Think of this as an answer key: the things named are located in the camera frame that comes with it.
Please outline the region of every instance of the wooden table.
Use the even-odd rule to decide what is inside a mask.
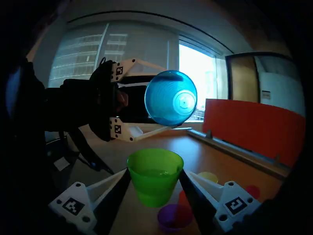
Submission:
[[[147,138],[135,143],[119,140],[103,142],[95,136],[88,138],[88,143],[114,172],[126,167],[128,156],[144,148],[164,148],[179,154],[184,160],[184,169],[194,173],[209,171],[217,175],[219,184],[235,181],[242,188],[256,185],[260,188],[260,202],[273,198],[281,181],[261,172],[239,160],[236,160],[218,150],[186,135],[185,131],[172,130],[159,136]],[[77,161],[69,185],[76,181],[87,186],[108,177],[106,172],[94,172]],[[178,182],[173,195],[168,202],[177,203],[182,186]],[[115,218],[110,234],[162,234],[158,228],[157,213],[159,208],[149,208],[142,205],[136,196],[132,183],[125,194],[119,212]],[[200,234],[195,221],[178,234]]]

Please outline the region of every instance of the blue cup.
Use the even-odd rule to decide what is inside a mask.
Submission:
[[[163,126],[177,126],[195,111],[197,89],[186,74],[169,70],[159,73],[151,80],[144,102],[154,121]]]

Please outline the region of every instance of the green cup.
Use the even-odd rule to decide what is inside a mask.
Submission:
[[[171,198],[183,159],[171,151],[150,148],[131,154],[127,166],[139,200],[146,206],[160,207]]]

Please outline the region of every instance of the purple plastic cup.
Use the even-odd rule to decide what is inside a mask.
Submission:
[[[169,204],[158,213],[159,226],[165,233],[173,233],[187,227],[193,219],[192,211],[181,204]]]

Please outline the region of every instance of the red desk divider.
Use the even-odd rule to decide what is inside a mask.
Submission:
[[[306,119],[271,105],[207,99],[203,132],[293,166],[302,150]]]

